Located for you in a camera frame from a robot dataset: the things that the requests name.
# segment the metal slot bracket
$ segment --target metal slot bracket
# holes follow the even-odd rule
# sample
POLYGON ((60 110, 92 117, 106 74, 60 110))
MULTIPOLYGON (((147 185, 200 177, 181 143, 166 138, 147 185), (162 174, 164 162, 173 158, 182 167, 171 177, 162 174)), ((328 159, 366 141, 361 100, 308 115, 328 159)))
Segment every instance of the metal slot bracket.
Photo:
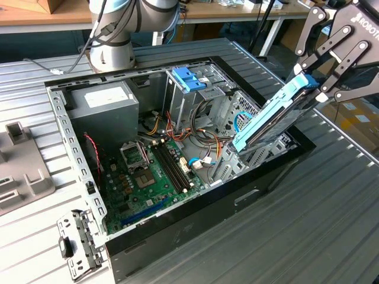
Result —
POLYGON ((93 235, 98 232, 90 210, 74 210, 57 221, 59 248, 74 282, 101 267, 107 259, 104 246, 95 247, 93 235))

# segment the workbench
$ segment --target workbench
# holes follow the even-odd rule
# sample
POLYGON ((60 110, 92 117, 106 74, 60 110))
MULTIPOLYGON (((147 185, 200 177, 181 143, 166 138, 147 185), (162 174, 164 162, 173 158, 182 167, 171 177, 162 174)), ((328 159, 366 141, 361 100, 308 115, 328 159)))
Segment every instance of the workbench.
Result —
MULTIPOLYGON (((190 2, 185 17, 181 15, 178 24, 202 24, 210 22, 241 22, 256 21, 259 9, 246 9, 243 5, 226 8, 213 3, 190 2)), ((291 0, 283 9, 273 9, 268 20, 274 23, 260 52, 266 56, 277 36, 284 20, 307 18, 309 9, 291 0)), ((90 30, 92 28, 91 13, 86 0, 64 0, 54 14, 43 14, 0 5, 0 34, 32 33, 39 31, 90 30)), ((162 44, 163 33, 153 33, 153 45, 162 44)))
MULTIPOLYGON (((267 98, 282 85, 225 39, 141 47, 135 54, 141 67, 221 56, 267 98)), ((39 62, 67 69, 75 59, 39 62)), ((83 58, 64 76, 91 73, 83 58)), ((57 77, 28 62, 0 64, 0 131, 11 121, 30 127, 57 187, 0 217, 0 283, 70 283, 56 220, 84 201, 43 86, 50 79, 57 77)), ((378 161, 318 111, 297 127, 317 147, 279 187, 126 283, 372 283, 379 273, 378 161)), ((108 264, 81 283, 113 283, 108 264)))

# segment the motherboard chip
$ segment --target motherboard chip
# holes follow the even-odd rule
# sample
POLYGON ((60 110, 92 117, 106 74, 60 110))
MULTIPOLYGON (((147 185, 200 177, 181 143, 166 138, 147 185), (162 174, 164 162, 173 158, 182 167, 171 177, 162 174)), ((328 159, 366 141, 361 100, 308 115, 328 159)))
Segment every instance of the motherboard chip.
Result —
POLYGON ((129 208, 129 205, 128 203, 125 203, 125 204, 122 204, 118 207, 118 210, 123 213, 125 211, 128 211, 130 208, 129 208))
POLYGON ((139 188, 145 188, 155 183, 153 173, 150 169, 140 170, 133 175, 139 188))

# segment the motherboard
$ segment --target motherboard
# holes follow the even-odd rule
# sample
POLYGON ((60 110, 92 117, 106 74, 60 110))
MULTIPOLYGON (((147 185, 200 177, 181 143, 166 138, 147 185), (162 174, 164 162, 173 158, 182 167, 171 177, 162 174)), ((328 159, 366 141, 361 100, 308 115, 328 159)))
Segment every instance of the motherboard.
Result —
POLYGON ((148 146, 137 142, 135 147, 125 145, 120 150, 119 155, 101 162, 100 189, 108 209, 109 234, 204 189, 200 178, 184 166, 185 158, 172 140, 148 146))

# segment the metal work surface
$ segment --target metal work surface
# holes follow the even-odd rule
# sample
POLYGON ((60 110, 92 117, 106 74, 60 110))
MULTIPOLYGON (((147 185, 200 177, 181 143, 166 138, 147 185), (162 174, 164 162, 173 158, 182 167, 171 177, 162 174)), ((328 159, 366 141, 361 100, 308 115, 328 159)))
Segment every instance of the metal work surface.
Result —
MULTIPOLYGON (((142 66, 216 55, 266 97, 281 86, 225 39, 136 49, 142 66)), ((41 62, 65 69, 75 58, 41 62)), ((90 73, 82 59, 68 76, 90 73)), ((56 220, 84 204, 43 87, 52 78, 30 63, 0 65, 0 132, 13 121, 30 127, 57 186, 0 217, 0 283, 70 283, 56 220)), ((379 168, 314 112, 298 127, 317 148, 276 190, 127 283, 371 283, 379 274, 379 168)), ((112 281, 104 264, 81 283, 112 281)))

